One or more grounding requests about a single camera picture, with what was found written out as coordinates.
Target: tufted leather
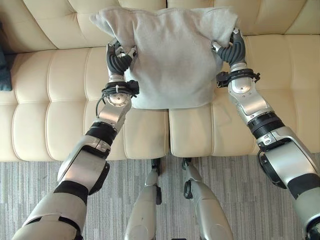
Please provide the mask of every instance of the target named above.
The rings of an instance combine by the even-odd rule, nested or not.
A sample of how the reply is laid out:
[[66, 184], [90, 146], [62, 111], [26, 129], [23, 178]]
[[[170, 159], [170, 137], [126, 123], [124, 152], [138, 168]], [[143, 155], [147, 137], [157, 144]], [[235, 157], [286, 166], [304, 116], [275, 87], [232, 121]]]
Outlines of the tufted leather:
[[[111, 37], [89, 15], [119, 5], [148, 11], [232, 6], [248, 35], [248, 65], [261, 72], [257, 88], [307, 147], [320, 152], [319, 0], [0, 0], [0, 44], [19, 53], [7, 56], [15, 57], [14, 90], [0, 92], [0, 161], [67, 157], [91, 125], [108, 79], [104, 46]], [[211, 104], [197, 108], [132, 109], [108, 159], [162, 157], [169, 140], [179, 157], [256, 153], [226, 89], [215, 93]]]
[[111, 38], [89, 16], [111, 6], [148, 11], [231, 6], [245, 35], [320, 33], [319, 0], [0, 0], [0, 43], [7, 53], [102, 47]]
[[[0, 92], [0, 161], [64, 160], [95, 119], [108, 79], [105, 47], [18, 54], [13, 91]], [[132, 109], [109, 160], [169, 150], [168, 110]]]

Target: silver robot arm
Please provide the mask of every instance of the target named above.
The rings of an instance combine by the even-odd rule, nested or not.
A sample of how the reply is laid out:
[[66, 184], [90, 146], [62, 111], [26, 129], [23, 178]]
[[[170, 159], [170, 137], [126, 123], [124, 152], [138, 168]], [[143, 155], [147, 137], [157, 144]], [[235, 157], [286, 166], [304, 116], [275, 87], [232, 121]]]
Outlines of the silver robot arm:
[[320, 177], [312, 155], [294, 132], [285, 126], [268, 102], [257, 92], [260, 74], [247, 68], [245, 43], [239, 29], [231, 45], [212, 41], [211, 49], [229, 63], [230, 73], [217, 75], [217, 87], [227, 87], [230, 100], [256, 138], [258, 161], [276, 186], [288, 189], [307, 240], [320, 239]]
[[107, 45], [109, 83], [97, 103], [105, 103], [89, 131], [80, 139], [58, 172], [58, 185], [34, 208], [13, 240], [82, 240], [87, 197], [102, 187], [110, 165], [106, 158], [131, 108], [131, 97], [139, 94], [136, 81], [125, 82], [124, 72], [137, 50], [122, 54], [114, 39]]

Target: gray cloth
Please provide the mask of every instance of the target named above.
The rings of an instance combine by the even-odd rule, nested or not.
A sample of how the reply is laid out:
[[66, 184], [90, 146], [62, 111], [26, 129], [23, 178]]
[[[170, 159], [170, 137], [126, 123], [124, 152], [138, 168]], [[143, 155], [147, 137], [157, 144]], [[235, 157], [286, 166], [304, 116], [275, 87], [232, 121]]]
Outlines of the gray cloth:
[[0, 91], [11, 91], [11, 75], [7, 67], [4, 53], [0, 46]]
[[111, 7], [91, 16], [102, 31], [115, 36], [125, 51], [138, 56], [125, 72], [139, 82], [132, 99], [139, 109], [178, 109], [212, 101], [213, 80], [222, 68], [211, 40], [227, 46], [237, 15], [229, 8], [167, 8], [157, 12]]

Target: floor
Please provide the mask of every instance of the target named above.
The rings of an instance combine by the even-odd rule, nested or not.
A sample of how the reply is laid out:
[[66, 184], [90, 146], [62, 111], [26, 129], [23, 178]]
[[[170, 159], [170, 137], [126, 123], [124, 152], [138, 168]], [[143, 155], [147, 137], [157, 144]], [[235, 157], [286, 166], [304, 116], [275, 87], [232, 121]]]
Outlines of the floor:
[[[314, 155], [320, 163], [320, 153]], [[254, 156], [193, 158], [203, 181], [225, 211], [235, 240], [301, 240], [302, 226], [286, 190], [271, 184]], [[162, 204], [157, 206], [157, 239], [198, 240], [191, 202], [183, 197], [181, 158], [162, 158]], [[60, 162], [0, 163], [0, 239], [10, 240], [37, 202], [56, 186]], [[149, 160], [110, 162], [98, 193], [88, 198], [85, 240], [117, 240], [151, 168]]]

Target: sofa backrest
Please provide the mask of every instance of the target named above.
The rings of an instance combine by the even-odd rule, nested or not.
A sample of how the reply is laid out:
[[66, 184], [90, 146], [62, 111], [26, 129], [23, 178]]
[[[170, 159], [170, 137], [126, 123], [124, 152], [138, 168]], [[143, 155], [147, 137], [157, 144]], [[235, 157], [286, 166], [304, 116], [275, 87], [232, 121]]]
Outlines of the sofa backrest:
[[7, 54], [105, 46], [111, 37], [89, 16], [111, 6], [232, 6], [244, 35], [320, 34], [319, 0], [0, 0], [0, 45]]

